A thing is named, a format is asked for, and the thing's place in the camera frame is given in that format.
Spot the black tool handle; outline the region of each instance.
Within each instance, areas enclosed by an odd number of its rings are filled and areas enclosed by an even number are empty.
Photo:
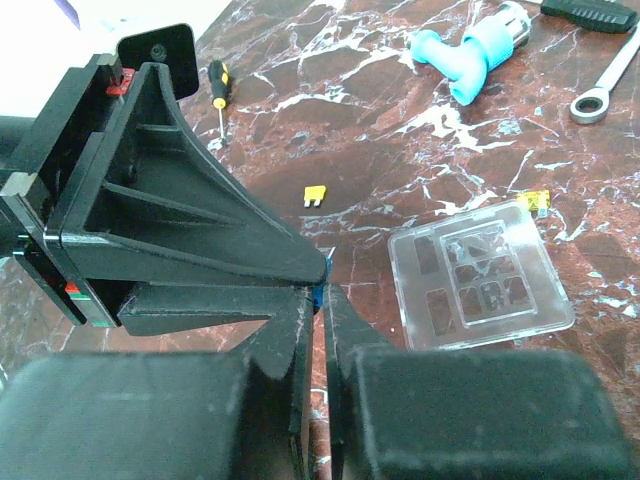
[[[606,0],[544,0],[540,11],[603,33],[628,32],[637,19],[637,13],[629,7]]]
[[[219,109],[227,106],[229,70],[220,60],[214,60],[207,71],[213,93],[213,106]]]

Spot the yellow fuse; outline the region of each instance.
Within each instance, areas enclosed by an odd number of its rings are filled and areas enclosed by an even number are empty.
[[[324,200],[324,196],[327,193],[327,187],[324,185],[316,185],[315,187],[305,187],[304,189],[304,207],[309,208],[311,202],[314,207],[319,207],[320,202]]]
[[[519,193],[516,197],[530,212],[538,212],[538,217],[544,218],[551,208],[551,192],[549,190],[536,190]]]

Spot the marble table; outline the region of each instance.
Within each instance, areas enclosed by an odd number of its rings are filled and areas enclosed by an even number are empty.
[[[457,44],[465,26],[497,4],[234,0],[197,42],[202,88],[181,106],[198,138],[249,190],[318,247],[336,247],[332,281],[398,346],[405,340],[390,234],[550,189],[550,216],[536,222],[576,325],[495,348],[585,356],[640,452],[640,60],[616,88],[607,118],[576,125],[569,103],[593,86],[626,37],[537,15],[529,43],[460,107],[439,72],[412,64],[407,39],[430,28]],[[226,148],[206,81],[213,58],[235,78]],[[327,186],[327,197],[305,209],[304,187],[316,184]],[[12,261],[0,281],[0,362],[9,375],[63,349],[223,350],[260,325],[132,338],[122,329],[72,327]],[[313,362],[315,465],[318,478],[328,478],[321,315]]]

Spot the red marble countertop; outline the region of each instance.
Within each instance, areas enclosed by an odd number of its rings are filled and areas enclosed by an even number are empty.
[[[181,106],[198,138],[252,193],[318,247],[336,247],[331,280],[398,346],[404,336],[390,234],[521,191],[551,190],[550,216],[537,225],[576,325],[497,348],[585,356],[640,451],[640,61],[615,89],[608,116],[577,125],[569,103],[594,85],[626,36],[537,15],[529,43],[489,75],[472,105],[460,107],[438,71],[412,64],[407,39],[430,28],[457,45],[465,26],[497,5],[233,1],[197,42],[201,89]],[[226,148],[206,80],[213,58],[224,60],[235,78]],[[304,187],[317,184],[327,186],[327,197],[320,208],[305,209]],[[0,338],[0,362],[10,373],[61,349],[226,349],[258,326],[131,338],[122,329],[72,327],[15,263],[5,266],[0,283],[0,321],[8,332]],[[316,470],[328,478],[321,315],[313,362]]]

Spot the transparent plastic container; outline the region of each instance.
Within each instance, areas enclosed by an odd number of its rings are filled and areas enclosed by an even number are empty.
[[[515,200],[395,233],[389,253],[410,349],[475,347],[575,321],[531,214]]]

